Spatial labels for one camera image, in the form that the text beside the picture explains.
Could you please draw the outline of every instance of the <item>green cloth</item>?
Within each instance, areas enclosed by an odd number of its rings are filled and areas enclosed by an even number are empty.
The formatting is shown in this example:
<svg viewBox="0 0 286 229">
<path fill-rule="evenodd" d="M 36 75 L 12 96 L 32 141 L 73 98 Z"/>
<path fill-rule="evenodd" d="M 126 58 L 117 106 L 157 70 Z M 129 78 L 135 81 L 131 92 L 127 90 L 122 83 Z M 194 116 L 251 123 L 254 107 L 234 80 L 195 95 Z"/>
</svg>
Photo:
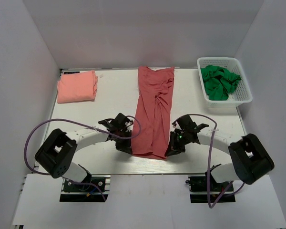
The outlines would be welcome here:
<svg viewBox="0 0 286 229">
<path fill-rule="evenodd" d="M 242 79 L 226 68 L 209 65 L 201 69 L 204 88 L 209 100 L 227 100 Z"/>
</svg>

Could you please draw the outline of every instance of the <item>wall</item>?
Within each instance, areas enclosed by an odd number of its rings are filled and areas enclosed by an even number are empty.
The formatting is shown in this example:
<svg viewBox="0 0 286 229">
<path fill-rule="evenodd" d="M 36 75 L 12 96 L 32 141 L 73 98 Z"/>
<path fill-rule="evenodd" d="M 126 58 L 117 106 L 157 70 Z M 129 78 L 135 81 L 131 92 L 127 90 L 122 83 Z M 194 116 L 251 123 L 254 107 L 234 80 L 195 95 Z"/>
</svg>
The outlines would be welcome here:
<svg viewBox="0 0 286 229">
<path fill-rule="evenodd" d="M 270 177 L 286 218 L 286 0 L 265 0 L 236 58 L 253 94 L 241 114 L 274 160 Z"/>
<path fill-rule="evenodd" d="M 21 0 L 0 0 L 0 229 L 13 217 L 24 176 L 23 147 L 47 117 L 59 69 Z M 40 144 L 41 132 L 33 139 Z"/>
<path fill-rule="evenodd" d="M 263 0 L 24 0 L 60 68 L 234 56 Z"/>
</svg>

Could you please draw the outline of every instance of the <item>red fabric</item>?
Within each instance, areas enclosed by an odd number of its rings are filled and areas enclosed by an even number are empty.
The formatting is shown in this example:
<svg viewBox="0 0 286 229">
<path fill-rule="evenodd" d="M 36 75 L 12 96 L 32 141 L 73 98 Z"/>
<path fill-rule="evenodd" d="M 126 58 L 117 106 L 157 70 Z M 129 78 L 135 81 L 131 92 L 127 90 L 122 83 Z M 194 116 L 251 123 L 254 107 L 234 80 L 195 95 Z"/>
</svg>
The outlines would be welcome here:
<svg viewBox="0 0 286 229">
<path fill-rule="evenodd" d="M 163 160 L 170 137 L 174 67 L 154 71 L 141 66 L 138 77 L 140 96 L 135 117 L 142 131 L 131 139 L 133 155 Z M 135 122 L 133 135 L 138 131 Z"/>
</svg>

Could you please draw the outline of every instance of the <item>folded pink towel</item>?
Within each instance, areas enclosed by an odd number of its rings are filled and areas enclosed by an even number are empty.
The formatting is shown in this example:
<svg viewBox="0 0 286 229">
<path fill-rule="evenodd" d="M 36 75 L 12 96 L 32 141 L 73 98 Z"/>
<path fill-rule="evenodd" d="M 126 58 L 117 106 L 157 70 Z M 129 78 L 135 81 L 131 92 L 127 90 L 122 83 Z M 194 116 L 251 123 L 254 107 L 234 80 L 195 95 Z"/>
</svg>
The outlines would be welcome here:
<svg viewBox="0 0 286 229">
<path fill-rule="evenodd" d="M 97 91 L 97 76 L 95 71 L 84 73 L 63 74 L 57 83 L 57 103 L 91 101 Z"/>
</svg>

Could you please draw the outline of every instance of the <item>plastic basket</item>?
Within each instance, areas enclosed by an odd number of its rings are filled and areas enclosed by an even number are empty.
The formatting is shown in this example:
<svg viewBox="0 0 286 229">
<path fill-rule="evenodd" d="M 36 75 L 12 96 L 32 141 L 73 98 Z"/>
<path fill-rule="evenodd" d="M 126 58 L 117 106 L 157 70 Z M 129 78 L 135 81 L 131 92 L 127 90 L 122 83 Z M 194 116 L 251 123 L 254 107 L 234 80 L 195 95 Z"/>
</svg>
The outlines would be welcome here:
<svg viewBox="0 0 286 229">
<path fill-rule="evenodd" d="M 251 91 L 243 71 L 240 62 L 235 58 L 229 57 L 201 57 L 197 60 L 200 83 L 204 98 L 208 107 L 222 108 L 222 107 L 237 107 L 243 103 L 249 103 L 252 101 Z M 230 72 L 240 75 L 242 80 L 239 82 L 237 89 L 234 93 L 229 94 L 229 98 L 225 101 L 213 101 L 209 100 L 209 96 L 205 93 L 204 82 L 201 75 L 201 68 L 205 68 L 208 65 L 220 66 L 228 69 Z"/>
</svg>

